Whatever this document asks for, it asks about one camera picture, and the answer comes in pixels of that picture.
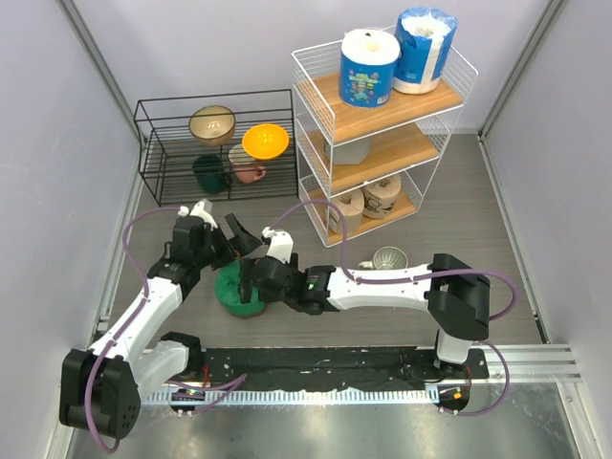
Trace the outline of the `green paper roll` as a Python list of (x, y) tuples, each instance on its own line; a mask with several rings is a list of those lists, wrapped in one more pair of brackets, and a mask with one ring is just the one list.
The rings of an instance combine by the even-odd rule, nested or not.
[(241, 304), (238, 294), (239, 284), (239, 261), (222, 268), (218, 273), (215, 283), (214, 292), (218, 302), (225, 310), (235, 317), (253, 317), (262, 314), (267, 304), (259, 298), (259, 291), (253, 285), (253, 292), (258, 294), (258, 300), (251, 304)]

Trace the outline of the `grey paper roll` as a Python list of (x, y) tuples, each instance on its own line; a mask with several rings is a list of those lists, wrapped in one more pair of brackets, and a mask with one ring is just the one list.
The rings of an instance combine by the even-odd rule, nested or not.
[(328, 142), (323, 143), (325, 157), (332, 164), (353, 165), (365, 161), (371, 149), (371, 139), (364, 138), (343, 145), (332, 146)]

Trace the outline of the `brown paper roll with print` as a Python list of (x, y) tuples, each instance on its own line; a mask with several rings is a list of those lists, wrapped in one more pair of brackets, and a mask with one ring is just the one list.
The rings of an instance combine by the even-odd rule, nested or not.
[(361, 190), (364, 199), (363, 215), (373, 219), (383, 219), (394, 208), (402, 190), (401, 176), (395, 174), (380, 179), (364, 186)]

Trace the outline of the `blue paper roll with pictures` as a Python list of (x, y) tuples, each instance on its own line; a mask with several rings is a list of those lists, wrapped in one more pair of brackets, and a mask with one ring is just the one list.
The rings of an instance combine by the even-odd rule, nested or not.
[(378, 108), (390, 100), (400, 44), (392, 33), (355, 29), (341, 40), (339, 97), (353, 107)]

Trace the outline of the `blue white paper roll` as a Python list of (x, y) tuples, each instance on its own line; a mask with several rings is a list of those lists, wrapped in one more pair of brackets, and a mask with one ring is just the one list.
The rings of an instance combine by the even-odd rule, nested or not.
[(403, 11), (395, 29), (401, 48), (393, 89), (423, 95), (439, 85), (458, 26), (455, 16), (429, 7)]

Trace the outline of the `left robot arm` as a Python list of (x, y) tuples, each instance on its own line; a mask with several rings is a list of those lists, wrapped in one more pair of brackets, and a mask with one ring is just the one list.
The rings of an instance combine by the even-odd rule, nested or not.
[(62, 362), (58, 418), (96, 439), (117, 441), (134, 427), (141, 404), (177, 375), (196, 380), (204, 368), (200, 341), (185, 334), (145, 346), (199, 283), (205, 268), (217, 270), (255, 251), (261, 241), (233, 214), (227, 237), (206, 210), (181, 208), (162, 257), (142, 275), (142, 289), (115, 325), (86, 350), (71, 350)]

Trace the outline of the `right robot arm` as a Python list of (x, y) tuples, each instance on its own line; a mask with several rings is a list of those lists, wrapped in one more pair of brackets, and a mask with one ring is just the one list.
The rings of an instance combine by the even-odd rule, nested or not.
[(452, 255), (389, 271), (344, 271), (332, 265), (301, 271), (297, 255), (284, 263), (271, 256), (239, 262), (239, 298), (281, 302), (310, 316), (363, 307), (402, 308), (428, 314), (438, 325), (431, 363), (437, 374), (456, 376), (472, 344), (489, 337), (491, 282)]

